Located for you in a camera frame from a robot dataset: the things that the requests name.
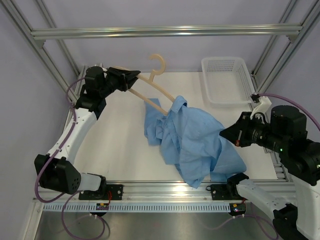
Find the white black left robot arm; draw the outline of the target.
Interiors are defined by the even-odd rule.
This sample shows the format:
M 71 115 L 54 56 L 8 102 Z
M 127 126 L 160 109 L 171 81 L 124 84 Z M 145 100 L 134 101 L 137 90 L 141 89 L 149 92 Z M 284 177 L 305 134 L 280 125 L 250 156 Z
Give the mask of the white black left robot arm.
M 107 195 L 103 184 L 105 177 L 93 173 L 81 173 L 74 166 L 78 150 L 91 127 L 100 118 L 107 105 L 106 98 L 115 91 L 126 92 L 138 80 L 139 70 L 124 70 L 114 67 L 89 67 L 83 78 L 79 98 L 69 103 L 71 120 L 55 145 L 34 160 L 37 173 L 34 192 L 36 198 L 46 203 L 40 196 L 39 188 L 59 193 L 54 201 L 65 194 L 73 195 L 89 191 L 100 200 Z

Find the blue button-up shirt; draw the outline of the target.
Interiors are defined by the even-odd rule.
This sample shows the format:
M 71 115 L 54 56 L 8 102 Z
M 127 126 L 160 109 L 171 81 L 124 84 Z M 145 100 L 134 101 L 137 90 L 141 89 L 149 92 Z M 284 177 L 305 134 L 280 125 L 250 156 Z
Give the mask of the blue button-up shirt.
M 192 188 L 205 177 L 226 182 L 247 166 L 233 145 L 220 136 L 224 126 L 210 113 L 189 107 L 178 96 L 167 115 L 145 103 L 144 136 L 150 146 L 158 146 L 166 165 L 172 165 Z

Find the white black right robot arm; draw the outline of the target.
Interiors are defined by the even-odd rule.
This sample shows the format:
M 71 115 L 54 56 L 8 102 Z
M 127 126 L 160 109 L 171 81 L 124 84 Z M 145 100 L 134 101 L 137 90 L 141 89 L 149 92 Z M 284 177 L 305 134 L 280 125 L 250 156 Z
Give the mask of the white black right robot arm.
M 256 144 L 278 154 L 292 176 L 296 204 L 274 197 L 258 187 L 244 173 L 227 179 L 229 197 L 250 201 L 272 221 L 284 240 L 320 238 L 320 144 L 308 139 L 307 117 L 297 107 L 272 108 L 270 122 L 242 112 L 239 119 L 219 134 L 236 147 Z

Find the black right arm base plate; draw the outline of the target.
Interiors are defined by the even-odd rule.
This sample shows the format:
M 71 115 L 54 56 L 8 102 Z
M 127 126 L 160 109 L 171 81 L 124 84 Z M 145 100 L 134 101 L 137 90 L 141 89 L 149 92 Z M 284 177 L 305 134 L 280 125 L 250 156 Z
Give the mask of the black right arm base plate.
M 210 191 L 212 200 L 242 200 L 236 187 L 232 184 L 211 184 L 206 187 Z

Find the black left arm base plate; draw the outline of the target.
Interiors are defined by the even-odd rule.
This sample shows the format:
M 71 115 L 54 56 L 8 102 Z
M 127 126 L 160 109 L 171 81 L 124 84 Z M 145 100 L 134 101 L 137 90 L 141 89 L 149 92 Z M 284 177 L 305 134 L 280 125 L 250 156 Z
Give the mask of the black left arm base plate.
M 103 183 L 96 191 L 85 190 L 83 193 L 80 193 L 78 199 L 82 201 L 121 201 L 123 188 L 122 184 Z

